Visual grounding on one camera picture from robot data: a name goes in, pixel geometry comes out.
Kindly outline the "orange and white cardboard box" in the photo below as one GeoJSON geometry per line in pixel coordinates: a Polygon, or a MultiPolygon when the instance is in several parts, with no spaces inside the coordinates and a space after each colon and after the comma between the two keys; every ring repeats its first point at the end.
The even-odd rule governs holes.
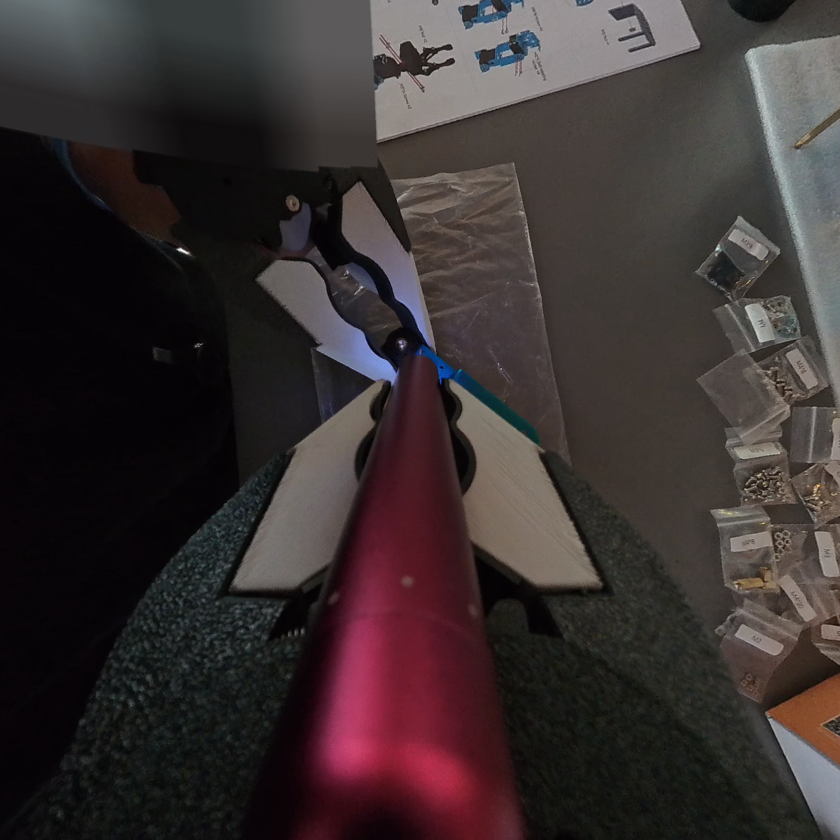
{"type": "Polygon", "coordinates": [[[839,838],[839,676],[767,710],[824,838],[839,838]]]}

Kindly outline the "blue metal servo bracket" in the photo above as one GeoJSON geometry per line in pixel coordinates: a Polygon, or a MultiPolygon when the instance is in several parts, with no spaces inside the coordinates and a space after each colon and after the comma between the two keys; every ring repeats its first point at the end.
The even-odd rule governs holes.
{"type": "Polygon", "coordinates": [[[423,356],[431,360],[438,373],[438,378],[441,382],[450,380],[457,383],[464,391],[471,394],[479,402],[487,406],[492,412],[508,422],[511,426],[516,428],[521,434],[529,438],[535,445],[540,446],[540,437],[537,430],[527,422],[524,418],[518,415],[515,411],[505,404],[500,398],[492,394],[483,385],[478,383],[475,378],[466,373],[462,369],[455,369],[442,358],[436,355],[425,344],[422,344],[417,350],[416,355],[423,356]]]}

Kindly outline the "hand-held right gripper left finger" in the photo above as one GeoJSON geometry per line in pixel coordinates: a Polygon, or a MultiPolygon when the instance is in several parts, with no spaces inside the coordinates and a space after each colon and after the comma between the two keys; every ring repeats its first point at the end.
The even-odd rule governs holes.
{"type": "Polygon", "coordinates": [[[358,487],[356,454],[384,385],[371,385],[295,447],[231,592],[293,592],[331,563],[358,487]]]}

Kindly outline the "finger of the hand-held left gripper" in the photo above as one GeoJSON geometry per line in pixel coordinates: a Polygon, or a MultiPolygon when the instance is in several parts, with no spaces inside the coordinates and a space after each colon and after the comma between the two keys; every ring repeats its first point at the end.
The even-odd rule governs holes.
{"type": "MultiPolygon", "coordinates": [[[[412,313],[418,331],[431,349],[435,350],[434,333],[411,247],[405,250],[362,182],[357,182],[343,196],[341,233],[353,251],[368,260],[372,259],[384,271],[394,299],[412,313]]],[[[344,267],[364,288],[382,300],[382,303],[365,304],[367,310],[363,308],[365,314],[360,316],[360,323],[376,335],[379,345],[384,341],[385,328],[391,331],[400,326],[401,322],[375,288],[370,271],[363,268],[358,260],[344,267]]]]}
{"type": "Polygon", "coordinates": [[[279,260],[257,277],[267,291],[316,341],[318,351],[373,381],[392,382],[392,364],[371,350],[362,331],[333,308],[327,284],[316,267],[279,260]]]}

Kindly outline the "black cylindrical bit holder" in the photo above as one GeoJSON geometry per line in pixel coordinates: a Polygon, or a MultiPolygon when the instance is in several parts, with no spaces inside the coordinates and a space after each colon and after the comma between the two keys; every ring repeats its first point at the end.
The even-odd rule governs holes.
{"type": "Polygon", "coordinates": [[[731,10],[754,23],[769,23],[778,19],[793,4],[793,0],[729,0],[731,10]]]}

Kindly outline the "person's left forearm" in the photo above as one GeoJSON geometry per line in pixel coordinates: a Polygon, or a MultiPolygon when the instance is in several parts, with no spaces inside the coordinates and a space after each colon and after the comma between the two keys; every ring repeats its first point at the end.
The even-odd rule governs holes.
{"type": "Polygon", "coordinates": [[[70,141],[70,160],[82,184],[123,222],[157,238],[168,238],[181,215],[158,185],[142,183],[133,152],[70,141]]]}

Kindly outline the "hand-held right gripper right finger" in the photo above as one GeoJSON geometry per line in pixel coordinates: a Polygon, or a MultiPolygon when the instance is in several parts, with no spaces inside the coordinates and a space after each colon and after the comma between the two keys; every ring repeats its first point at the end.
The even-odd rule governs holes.
{"type": "Polygon", "coordinates": [[[496,565],[540,592],[599,592],[601,576],[543,462],[543,450],[454,381],[455,430],[471,460],[469,536],[496,565]]]}

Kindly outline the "pile of small screw bags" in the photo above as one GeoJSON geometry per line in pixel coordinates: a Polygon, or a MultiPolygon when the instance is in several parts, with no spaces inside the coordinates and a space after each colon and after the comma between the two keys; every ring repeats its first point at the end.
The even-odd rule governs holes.
{"type": "Polygon", "coordinates": [[[792,299],[748,296],[780,252],[737,216],[696,270],[725,299],[713,313],[732,349],[697,381],[730,423],[738,494],[710,513],[735,601],[717,635],[738,692],[759,703],[802,639],[838,663],[838,409],[808,405],[827,368],[792,299]]]}

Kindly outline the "white instruction booklet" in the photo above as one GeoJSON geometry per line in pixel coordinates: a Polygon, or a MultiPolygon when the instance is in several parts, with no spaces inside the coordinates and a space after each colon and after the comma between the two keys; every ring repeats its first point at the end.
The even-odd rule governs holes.
{"type": "Polygon", "coordinates": [[[373,1],[378,141],[698,49],[680,1],[373,1]]]}

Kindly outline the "grey desk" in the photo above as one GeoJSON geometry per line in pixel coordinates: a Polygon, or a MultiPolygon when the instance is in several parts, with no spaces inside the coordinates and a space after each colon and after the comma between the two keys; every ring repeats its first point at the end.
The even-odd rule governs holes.
{"type": "Polygon", "coordinates": [[[725,423],[697,384],[730,345],[695,276],[737,216],[781,255],[755,284],[807,304],[749,71],[756,45],[838,33],[838,2],[754,24],[686,2],[690,54],[382,143],[392,178],[516,166],[573,469],[665,563],[713,632],[732,607],[710,509],[725,423]]]}

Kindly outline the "clear plastic bag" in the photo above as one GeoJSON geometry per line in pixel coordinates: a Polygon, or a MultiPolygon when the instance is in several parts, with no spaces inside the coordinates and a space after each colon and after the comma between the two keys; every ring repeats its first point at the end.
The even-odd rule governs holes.
{"type": "Polygon", "coordinates": [[[571,461],[515,165],[392,184],[437,355],[571,461]]]}

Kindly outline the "white foam sheet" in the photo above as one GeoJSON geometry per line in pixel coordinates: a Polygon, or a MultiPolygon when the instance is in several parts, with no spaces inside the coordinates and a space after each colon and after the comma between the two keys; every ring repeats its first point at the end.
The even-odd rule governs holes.
{"type": "Polygon", "coordinates": [[[746,62],[828,378],[839,394],[839,128],[795,141],[838,110],[839,37],[751,49],[746,62]]]}

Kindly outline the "person's black clothing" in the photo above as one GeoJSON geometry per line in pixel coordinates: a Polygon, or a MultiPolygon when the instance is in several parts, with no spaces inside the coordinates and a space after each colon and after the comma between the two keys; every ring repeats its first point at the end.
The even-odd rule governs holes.
{"type": "Polygon", "coordinates": [[[236,485],[224,311],[116,171],[2,129],[4,823],[67,750],[105,658],[236,485]]]}

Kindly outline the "red electric screwdriver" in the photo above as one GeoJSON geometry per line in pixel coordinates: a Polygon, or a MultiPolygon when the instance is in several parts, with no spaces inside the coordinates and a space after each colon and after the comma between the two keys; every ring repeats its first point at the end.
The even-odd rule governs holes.
{"type": "Polygon", "coordinates": [[[524,838],[434,363],[404,360],[242,838],[524,838]]]}

